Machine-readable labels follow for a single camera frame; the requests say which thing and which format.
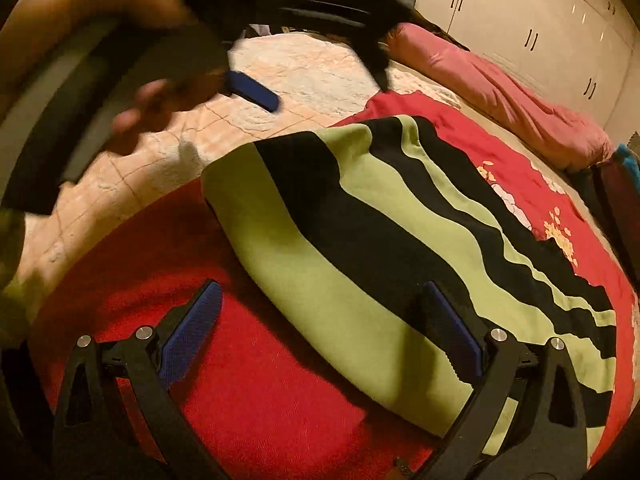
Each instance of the blue cloth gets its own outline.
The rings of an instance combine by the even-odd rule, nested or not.
[[[640,194],[640,166],[638,165],[638,160],[636,156],[631,152],[631,150],[626,147],[624,144],[620,144],[614,156],[622,162],[629,175],[631,176],[631,180],[636,186],[636,191]]]

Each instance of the pink blanket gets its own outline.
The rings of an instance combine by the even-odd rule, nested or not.
[[[590,118],[542,100],[476,54],[409,23],[387,41],[392,59],[460,95],[558,170],[580,171],[613,153],[609,137]]]

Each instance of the hand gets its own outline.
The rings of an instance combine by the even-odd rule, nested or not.
[[[148,28],[172,28],[195,18],[182,0],[22,0],[0,30],[0,120],[19,94],[20,83],[38,60],[80,23],[119,13]],[[132,108],[113,121],[108,149],[127,154],[138,135],[164,130],[172,114],[211,99],[222,87],[223,72],[176,86],[155,81],[142,87]]]

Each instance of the black clamp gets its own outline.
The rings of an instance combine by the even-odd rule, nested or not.
[[[97,343],[89,335],[78,339],[54,424],[52,461],[60,479],[229,480],[168,393],[184,376],[221,304],[220,286],[209,280],[155,328],[142,326],[116,342]],[[166,463],[138,448],[116,378],[129,380]]]
[[[550,338],[528,345],[506,330],[484,329],[484,321],[450,301],[441,285],[428,283],[423,299],[430,313],[455,330],[466,331],[474,350],[450,348],[456,371],[459,356],[481,354],[482,375],[440,448],[408,477],[412,480],[577,480],[587,467],[586,417],[580,385],[564,342]],[[526,380],[498,455],[481,461],[515,380]]]

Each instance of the green and black striped cloth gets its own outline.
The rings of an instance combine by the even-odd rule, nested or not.
[[[471,392],[415,315],[435,281],[520,341],[566,343],[590,454],[607,419],[616,316],[553,241],[508,211],[462,151],[424,118],[398,116],[242,146],[204,191],[241,263],[340,373],[443,436]],[[495,454],[518,391],[485,451]]]

